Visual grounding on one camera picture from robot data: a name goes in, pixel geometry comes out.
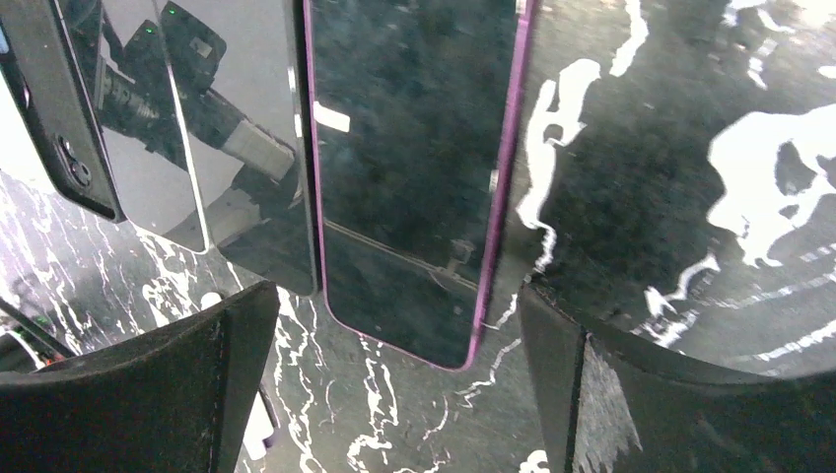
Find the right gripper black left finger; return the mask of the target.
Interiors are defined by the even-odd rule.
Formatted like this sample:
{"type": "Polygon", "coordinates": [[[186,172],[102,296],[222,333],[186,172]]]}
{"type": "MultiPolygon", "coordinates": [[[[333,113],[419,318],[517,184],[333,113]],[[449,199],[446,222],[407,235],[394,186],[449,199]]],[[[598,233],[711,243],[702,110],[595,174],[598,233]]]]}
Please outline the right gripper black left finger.
{"type": "Polygon", "coordinates": [[[255,284],[31,373],[1,376],[5,472],[231,472],[280,308],[255,284]]]}

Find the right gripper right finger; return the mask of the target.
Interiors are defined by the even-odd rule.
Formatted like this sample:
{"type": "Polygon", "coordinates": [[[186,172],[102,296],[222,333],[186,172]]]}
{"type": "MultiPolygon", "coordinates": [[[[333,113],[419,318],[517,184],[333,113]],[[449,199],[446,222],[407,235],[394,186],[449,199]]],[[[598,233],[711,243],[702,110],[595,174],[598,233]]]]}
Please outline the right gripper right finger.
{"type": "Polygon", "coordinates": [[[831,472],[835,375],[779,379],[674,353],[519,292],[554,472],[831,472]]]}

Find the blue phone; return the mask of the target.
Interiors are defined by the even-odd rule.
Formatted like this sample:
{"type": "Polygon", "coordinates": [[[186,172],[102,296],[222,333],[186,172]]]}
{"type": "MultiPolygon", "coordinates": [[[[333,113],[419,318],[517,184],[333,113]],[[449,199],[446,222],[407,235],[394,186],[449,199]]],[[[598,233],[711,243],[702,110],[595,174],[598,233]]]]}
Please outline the blue phone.
{"type": "Polygon", "coordinates": [[[168,239],[287,291],[317,289],[289,1],[169,1],[160,19],[200,198],[168,239]]]}

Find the black smartphone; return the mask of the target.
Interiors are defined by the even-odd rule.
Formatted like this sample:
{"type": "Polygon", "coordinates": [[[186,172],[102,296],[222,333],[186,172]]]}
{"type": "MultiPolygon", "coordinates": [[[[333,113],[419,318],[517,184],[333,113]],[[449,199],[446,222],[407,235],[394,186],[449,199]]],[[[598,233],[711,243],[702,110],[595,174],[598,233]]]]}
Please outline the black smartphone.
{"type": "Polygon", "coordinates": [[[209,246],[154,1],[58,1],[124,217],[185,249],[209,246]]]}

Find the purple phone black case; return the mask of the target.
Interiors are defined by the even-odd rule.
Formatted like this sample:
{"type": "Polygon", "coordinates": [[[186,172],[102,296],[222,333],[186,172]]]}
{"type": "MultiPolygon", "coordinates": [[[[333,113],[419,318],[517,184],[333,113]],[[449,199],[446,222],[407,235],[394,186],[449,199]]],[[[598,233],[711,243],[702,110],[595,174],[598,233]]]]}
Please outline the purple phone black case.
{"type": "Polygon", "coordinates": [[[432,366],[472,362],[518,139],[530,1],[304,7],[324,300],[432,366]]]}

